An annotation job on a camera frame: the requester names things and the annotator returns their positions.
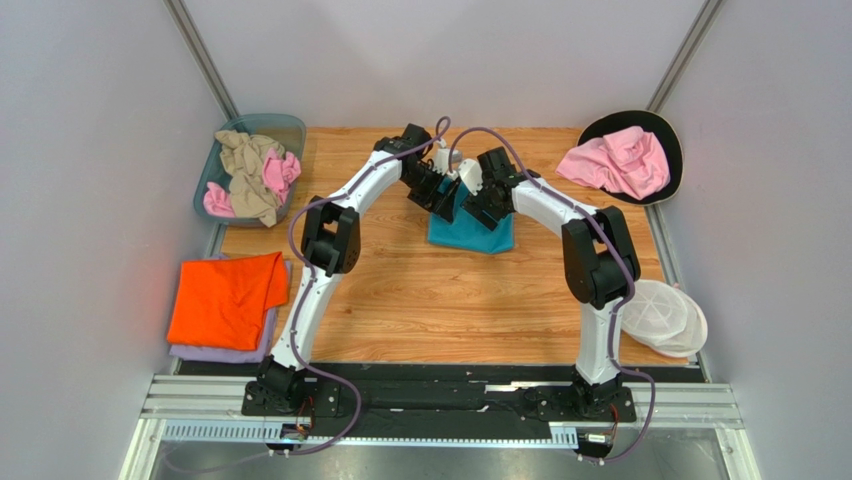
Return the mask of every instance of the wooden surface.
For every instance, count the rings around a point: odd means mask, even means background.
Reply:
[[[339,189],[363,165],[373,144],[401,128],[312,128],[302,177],[291,214],[314,195]],[[452,140],[460,129],[452,129]],[[617,205],[639,254],[642,278],[663,274],[640,207],[558,177],[554,170],[574,146],[577,129],[510,128],[500,132],[528,168],[577,200],[603,207]],[[459,148],[465,157],[498,146],[483,134],[467,135]],[[313,360],[438,363],[573,363],[580,344],[580,304],[565,283],[562,244],[543,226],[515,216],[513,250],[488,256],[439,247],[426,241],[429,215],[406,199],[402,182],[390,187],[361,219],[361,257],[344,278],[322,320]],[[228,228],[226,255],[284,252],[288,218],[271,229]],[[302,224],[296,240],[302,236]],[[294,269],[298,279],[301,266]],[[290,304],[279,312],[278,335],[298,291],[292,282]],[[627,364],[682,364],[656,354],[627,335],[621,339]]]

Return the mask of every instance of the orange shirt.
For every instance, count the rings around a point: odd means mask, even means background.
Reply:
[[[169,343],[256,350],[266,310],[287,294],[280,252],[183,262]]]

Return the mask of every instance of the white wall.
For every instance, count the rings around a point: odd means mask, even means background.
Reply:
[[[664,108],[663,207],[766,479],[849,478],[852,4],[727,2]]]
[[[116,478],[224,119],[161,2],[0,11],[0,476]]]
[[[578,126],[644,108],[702,0],[187,0],[240,113]]]

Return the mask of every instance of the teal cloth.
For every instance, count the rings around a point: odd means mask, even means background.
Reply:
[[[450,179],[444,179],[441,190],[443,191],[449,184]],[[461,184],[453,205],[453,223],[448,223],[434,214],[430,216],[429,243],[488,254],[511,250],[515,246],[514,214],[500,220],[493,231],[488,230],[461,208],[468,193],[467,187]]]

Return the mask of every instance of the plastic basket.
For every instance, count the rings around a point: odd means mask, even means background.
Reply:
[[[225,125],[220,130],[236,130],[249,135],[261,134],[272,137],[277,140],[288,152],[293,152],[300,162],[304,162],[302,153],[305,148],[305,124],[301,120],[291,115],[280,115],[274,113],[258,113],[251,115],[243,115],[235,118]],[[198,181],[198,188],[195,190],[195,198],[193,206],[203,218],[208,218],[215,222],[238,227],[264,227],[263,223],[256,218],[227,218],[210,215],[204,209],[204,194],[207,193],[207,182],[219,184],[226,191],[231,183],[231,176],[225,171],[222,166],[222,161],[219,159],[219,154],[222,152],[222,144],[218,141],[213,141],[213,148],[210,149],[210,155],[207,157],[207,163],[204,165],[204,171],[201,173],[201,179]],[[298,179],[290,185],[290,192],[287,195],[287,201],[281,205],[281,208],[276,212],[276,223],[284,219],[287,211],[290,209],[290,203],[293,201],[293,194],[296,191]]]

